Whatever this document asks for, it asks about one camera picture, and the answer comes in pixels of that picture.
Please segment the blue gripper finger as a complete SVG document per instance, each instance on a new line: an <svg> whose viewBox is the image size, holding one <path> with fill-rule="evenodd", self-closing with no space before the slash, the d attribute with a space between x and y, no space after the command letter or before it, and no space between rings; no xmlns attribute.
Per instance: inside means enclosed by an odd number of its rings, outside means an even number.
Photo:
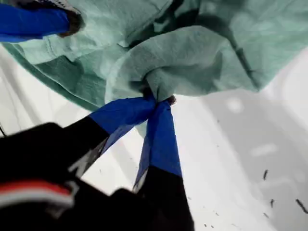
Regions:
<svg viewBox="0 0 308 231"><path fill-rule="evenodd" d="M178 152L171 106L159 102L147 121L134 190L153 214L152 231L193 231Z"/></svg>
<svg viewBox="0 0 308 231"><path fill-rule="evenodd" d="M19 43L46 36L61 38L83 26L81 13L69 3L2 3L0 41Z"/></svg>
<svg viewBox="0 0 308 231"><path fill-rule="evenodd" d="M118 139L145 122L155 106L153 97L115 100L63 128L60 174L81 177Z"/></svg>

